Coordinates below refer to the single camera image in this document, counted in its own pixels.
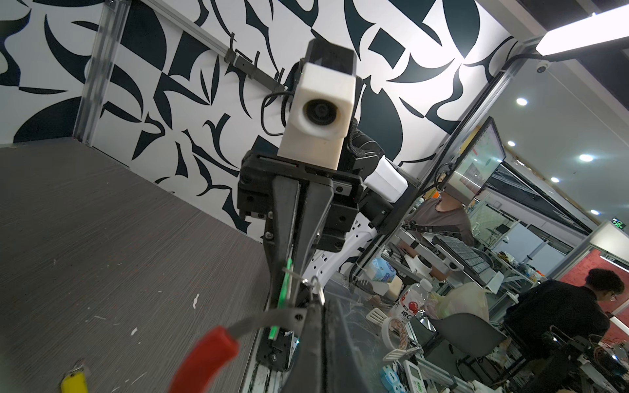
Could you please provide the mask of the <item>black wall hook rack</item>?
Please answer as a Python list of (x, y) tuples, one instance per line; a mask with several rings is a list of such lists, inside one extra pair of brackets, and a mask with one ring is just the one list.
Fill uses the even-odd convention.
[(279, 93), (285, 90), (284, 85), (281, 83), (281, 77), (283, 71), (281, 71), (276, 77), (267, 75), (262, 69), (258, 67), (260, 52), (257, 52), (255, 59), (252, 61), (242, 52), (234, 47), (235, 34), (231, 33), (229, 36), (229, 49), (227, 50), (224, 60), (236, 69), (243, 71), (245, 75), (252, 80), (255, 80), (271, 93)]

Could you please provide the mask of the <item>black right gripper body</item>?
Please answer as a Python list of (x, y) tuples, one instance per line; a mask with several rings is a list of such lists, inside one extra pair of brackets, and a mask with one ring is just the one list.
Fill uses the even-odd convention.
[(340, 252), (359, 213), (358, 175), (251, 150), (242, 159), (238, 209), (265, 220), (267, 253)]

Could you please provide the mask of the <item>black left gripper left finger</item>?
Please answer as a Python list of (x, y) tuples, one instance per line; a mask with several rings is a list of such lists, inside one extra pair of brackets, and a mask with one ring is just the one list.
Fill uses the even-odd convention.
[(324, 391), (324, 307), (310, 304), (301, 330), (299, 354), (281, 392)]

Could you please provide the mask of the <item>seated person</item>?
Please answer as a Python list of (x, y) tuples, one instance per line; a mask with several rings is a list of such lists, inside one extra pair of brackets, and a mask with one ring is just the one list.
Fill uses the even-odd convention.
[(445, 191), (441, 192), (439, 198), (424, 201), (405, 224), (413, 222), (420, 227), (456, 227), (460, 239), (469, 247), (475, 246), (464, 205)]

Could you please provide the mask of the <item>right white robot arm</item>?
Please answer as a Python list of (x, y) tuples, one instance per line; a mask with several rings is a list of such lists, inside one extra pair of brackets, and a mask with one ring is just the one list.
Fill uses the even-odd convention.
[(295, 304), (299, 286), (281, 296), (288, 263), (304, 273), (316, 250), (340, 252), (357, 214), (377, 227), (410, 197), (409, 179), (362, 134), (353, 117), (361, 78), (308, 65), (293, 82), (280, 149), (242, 159), (238, 209), (265, 219), (270, 305)]

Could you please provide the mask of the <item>computer monitor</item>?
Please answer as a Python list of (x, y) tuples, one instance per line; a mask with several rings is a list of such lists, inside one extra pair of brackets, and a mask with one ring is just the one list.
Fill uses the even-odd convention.
[(506, 158), (496, 122), (488, 117), (448, 170), (440, 190), (465, 206), (481, 193)]

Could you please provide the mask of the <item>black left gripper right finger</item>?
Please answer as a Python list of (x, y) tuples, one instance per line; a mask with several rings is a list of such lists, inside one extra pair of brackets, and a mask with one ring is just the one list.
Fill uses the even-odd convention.
[(323, 323), (323, 392), (370, 392), (338, 300), (325, 302)]

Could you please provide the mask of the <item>black keyboard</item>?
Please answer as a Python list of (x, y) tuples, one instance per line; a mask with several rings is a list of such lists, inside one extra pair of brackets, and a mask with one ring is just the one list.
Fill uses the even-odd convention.
[(486, 286), (496, 275), (486, 257), (481, 256), (473, 247), (455, 237), (437, 234), (432, 244), (441, 252), (445, 252), (455, 264), (481, 286)]

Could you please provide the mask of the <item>person in black shirt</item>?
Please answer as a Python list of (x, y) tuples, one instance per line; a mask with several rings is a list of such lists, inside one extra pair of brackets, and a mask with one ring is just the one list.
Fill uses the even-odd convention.
[(610, 327), (610, 318), (600, 304), (623, 294), (625, 285), (612, 270), (593, 269), (585, 284), (575, 286), (548, 280), (519, 296), (506, 311), (503, 326), (524, 344), (526, 358), (541, 365), (524, 392), (558, 392), (577, 369), (578, 355), (564, 346), (558, 348), (553, 332), (568, 340), (581, 337), (597, 343)]

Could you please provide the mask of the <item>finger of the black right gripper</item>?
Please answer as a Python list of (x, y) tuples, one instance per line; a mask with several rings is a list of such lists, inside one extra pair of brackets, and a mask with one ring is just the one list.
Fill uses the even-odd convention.
[(306, 278), (308, 260), (316, 249), (320, 232), (324, 228), (329, 207), (334, 198), (332, 183), (329, 180), (325, 180), (324, 183), (298, 182), (300, 196), (297, 202), (293, 245), (289, 257), (293, 259), (293, 271), (290, 272), (292, 284), (287, 299), (288, 305), (299, 303), (299, 293), (303, 286), (302, 280)]
[(265, 223), (264, 248), (270, 271), (269, 307), (277, 307), (283, 284), (283, 268), (293, 245), (300, 184), (275, 176), (271, 181), (270, 209)]

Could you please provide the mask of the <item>plastic bottle red label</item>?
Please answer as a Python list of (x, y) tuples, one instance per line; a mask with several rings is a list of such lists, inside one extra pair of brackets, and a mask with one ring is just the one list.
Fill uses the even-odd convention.
[(433, 290), (432, 283), (423, 278), (419, 283), (409, 286), (398, 298), (388, 316), (408, 323), (416, 316), (421, 315), (424, 306), (429, 300)]

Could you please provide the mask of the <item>grey office chair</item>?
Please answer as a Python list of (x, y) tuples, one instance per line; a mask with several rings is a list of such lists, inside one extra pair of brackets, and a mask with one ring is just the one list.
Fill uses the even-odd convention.
[(466, 365), (479, 377), (473, 364), (489, 355), (507, 336), (475, 314), (452, 314), (445, 319), (428, 317), (435, 328), (435, 334), (423, 345), (424, 356), (428, 357), (442, 342), (448, 341), (453, 347), (465, 354), (465, 358), (456, 362), (457, 370), (460, 365)]

